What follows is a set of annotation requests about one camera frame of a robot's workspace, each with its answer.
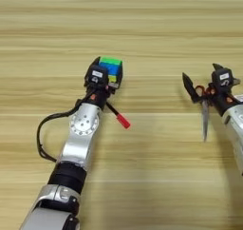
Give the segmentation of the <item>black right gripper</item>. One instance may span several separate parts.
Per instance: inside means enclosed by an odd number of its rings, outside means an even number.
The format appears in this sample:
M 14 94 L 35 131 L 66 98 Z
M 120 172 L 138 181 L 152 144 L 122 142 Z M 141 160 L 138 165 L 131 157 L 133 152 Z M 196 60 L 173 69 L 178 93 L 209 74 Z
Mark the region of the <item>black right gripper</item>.
M 220 70 L 224 68 L 220 64 L 213 63 L 213 67 L 215 70 Z M 226 112 L 227 109 L 235 106 L 241 105 L 241 102 L 236 99 L 232 94 L 232 87 L 240 84 L 239 79 L 233 78 L 233 81 L 230 83 L 229 81 L 224 81 L 221 85 L 217 81 L 211 81 L 208 84 L 208 87 L 204 86 L 198 87 L 198 95 L 196 93 L 196 89 L 194 88 L 193 82 L 188 75 L 182 73 L 182 80 L 185 89 L 191 97 L 191 100 L 194 103 L 199 101 L 202 105 L 202 115 L 207 117 L 209 115 L 209 107 L 213 106 L 220 116 Z

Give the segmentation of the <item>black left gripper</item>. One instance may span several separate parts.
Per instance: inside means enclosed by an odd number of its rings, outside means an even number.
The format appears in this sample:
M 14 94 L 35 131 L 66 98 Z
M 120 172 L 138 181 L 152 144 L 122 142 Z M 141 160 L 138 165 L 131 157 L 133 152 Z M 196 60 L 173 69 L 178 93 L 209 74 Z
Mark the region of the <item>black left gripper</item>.
M 91 63 L 91 66 L 98 66 L 100 59 L 101 56 L 97 57 Z M 100 109 L 103 109 L 110 95 L 114 94 L 120 87 L 120 84 L 122 83 L 122 76 L 123 68 L 121 61 L 119 65 L 118 79 L 115 76 L 108 76 L 106 78 L 91 76 L 89 78 L 85 78 L 84 86 L 86 87 L 86 97 L 84 98 L 84 102 L 96 105 Z

